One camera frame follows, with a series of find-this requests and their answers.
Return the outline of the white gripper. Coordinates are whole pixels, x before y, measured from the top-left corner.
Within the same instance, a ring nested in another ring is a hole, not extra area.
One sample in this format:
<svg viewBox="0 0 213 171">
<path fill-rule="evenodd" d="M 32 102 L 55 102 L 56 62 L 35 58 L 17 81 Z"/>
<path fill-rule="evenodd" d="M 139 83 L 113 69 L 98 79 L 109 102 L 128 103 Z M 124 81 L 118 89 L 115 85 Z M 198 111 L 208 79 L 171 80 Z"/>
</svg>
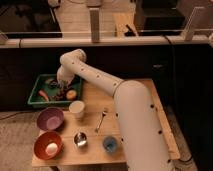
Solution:
<svg viewBox="0 0 213 171">
<path fill-rule="evenodd" d="M 67 89 L 68 83 L 71 83 L 74 79 L 75 74 L 71 71 L 67 70 L 63 66 L 60 66 L 57 71 L 57 81 L 60 82 L 60 88 L 61 89 Z"/>
</svg>

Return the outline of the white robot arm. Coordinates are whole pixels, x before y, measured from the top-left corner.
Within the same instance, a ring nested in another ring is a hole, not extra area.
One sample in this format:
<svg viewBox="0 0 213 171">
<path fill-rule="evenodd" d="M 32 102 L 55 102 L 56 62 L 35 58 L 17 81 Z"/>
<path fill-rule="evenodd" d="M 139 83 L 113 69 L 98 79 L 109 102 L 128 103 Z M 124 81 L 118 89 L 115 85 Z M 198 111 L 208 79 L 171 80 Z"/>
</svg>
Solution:
<svg viewBox="0 0 213 171">
<path fill-rule="evenodd" d="M 128 171 L 175 170 L 152 95 L 144 84 L 87 65 L 82 49 L 63 54 L 60 64 L 60 85 L 78 75 L 113 97 Z"/>
</svg>

